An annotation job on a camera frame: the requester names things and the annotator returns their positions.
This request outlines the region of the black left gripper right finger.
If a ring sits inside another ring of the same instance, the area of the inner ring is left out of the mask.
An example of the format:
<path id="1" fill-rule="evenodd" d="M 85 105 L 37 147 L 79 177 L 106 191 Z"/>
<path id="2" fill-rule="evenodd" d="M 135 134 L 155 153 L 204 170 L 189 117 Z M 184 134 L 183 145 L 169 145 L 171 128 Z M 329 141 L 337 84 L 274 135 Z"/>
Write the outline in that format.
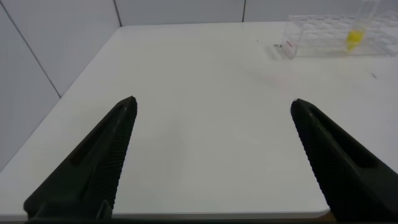
<path id="1" fill-rule="evenodd" d="M 315 105 L 290 107 L 320 189 L 340 222 L 397 222 L 397 173 Z"/>

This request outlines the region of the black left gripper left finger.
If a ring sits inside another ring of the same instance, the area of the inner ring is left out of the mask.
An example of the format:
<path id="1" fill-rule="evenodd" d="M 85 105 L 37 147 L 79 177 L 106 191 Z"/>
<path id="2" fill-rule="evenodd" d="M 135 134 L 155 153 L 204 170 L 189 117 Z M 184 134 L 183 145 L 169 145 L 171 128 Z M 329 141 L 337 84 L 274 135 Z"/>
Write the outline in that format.
<path id="1" fill-rule="evenodd" d="M 133 96 L 118 102 L 27 198 L 28 218 L 110 219 L 136 116 Z"/>

